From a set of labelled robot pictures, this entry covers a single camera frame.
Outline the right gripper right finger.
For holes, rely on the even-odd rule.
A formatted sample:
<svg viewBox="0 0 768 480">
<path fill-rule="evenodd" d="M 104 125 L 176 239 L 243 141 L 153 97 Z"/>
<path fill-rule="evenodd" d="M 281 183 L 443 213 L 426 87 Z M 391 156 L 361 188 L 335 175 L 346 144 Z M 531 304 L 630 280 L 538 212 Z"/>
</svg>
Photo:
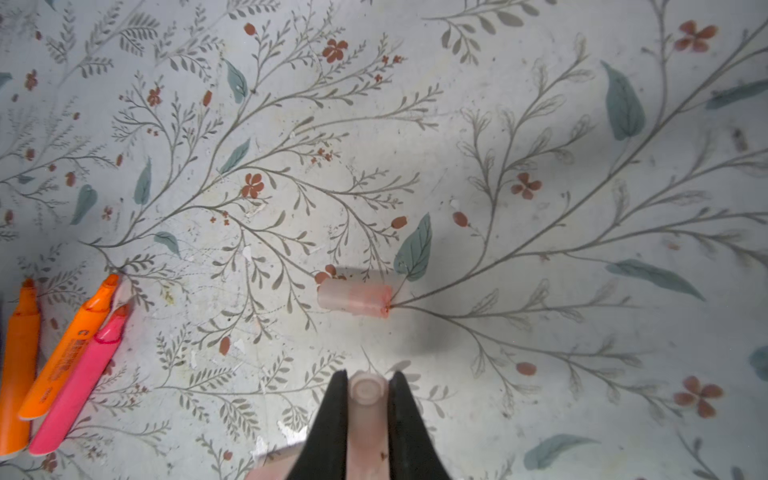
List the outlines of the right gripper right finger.
<svg viewBox="0 0 768 480">
<path fill-rule="evenodd" d="M 396 371 L 387 398 L 389 472 L 392 480 L 449 480 L 430 440 L 405 375 Z"/>
</svg>

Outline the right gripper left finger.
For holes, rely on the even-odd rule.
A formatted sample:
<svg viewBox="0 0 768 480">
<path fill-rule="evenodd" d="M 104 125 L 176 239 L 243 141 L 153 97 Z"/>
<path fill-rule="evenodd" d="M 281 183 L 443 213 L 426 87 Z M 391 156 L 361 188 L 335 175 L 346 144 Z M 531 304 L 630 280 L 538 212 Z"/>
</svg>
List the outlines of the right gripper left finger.
<svg viewBox="0 0 768 480">
<path fill-rule="evenodd" d="M 347 473 L 348 375 L 335 372 L 304 447 L 287 480 L 345 480 Z"/>
</svg>

